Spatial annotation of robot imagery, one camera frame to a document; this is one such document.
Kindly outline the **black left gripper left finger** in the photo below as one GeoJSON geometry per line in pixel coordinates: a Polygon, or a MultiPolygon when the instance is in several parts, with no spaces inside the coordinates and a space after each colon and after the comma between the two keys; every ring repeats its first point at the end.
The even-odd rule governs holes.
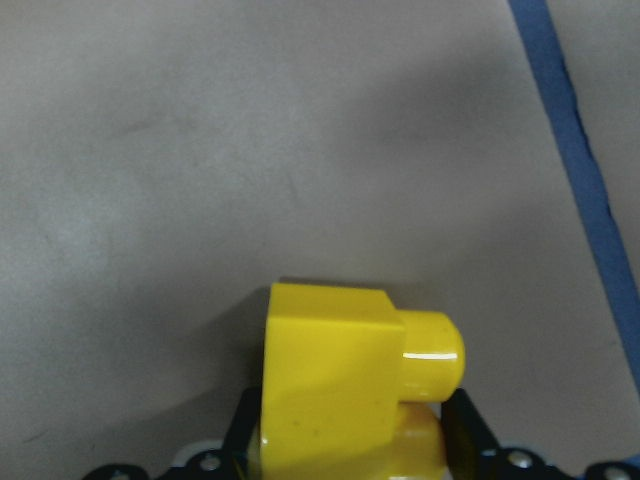
{"type": "Polygon", "coordinates": [[[259,426],[261,401],[261,387],[245,389],[224,436],[223,449],[239,463],[248,461],[251,438],[259,426]]]}

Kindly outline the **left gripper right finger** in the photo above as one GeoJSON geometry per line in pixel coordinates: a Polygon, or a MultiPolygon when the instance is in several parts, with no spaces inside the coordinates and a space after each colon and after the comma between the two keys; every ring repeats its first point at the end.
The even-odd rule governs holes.
{"type": "Polygon", "coordinates": [[[452,475],[491,475],[500,443],[464,389],[441,404],[441,428],[452,475]]]}

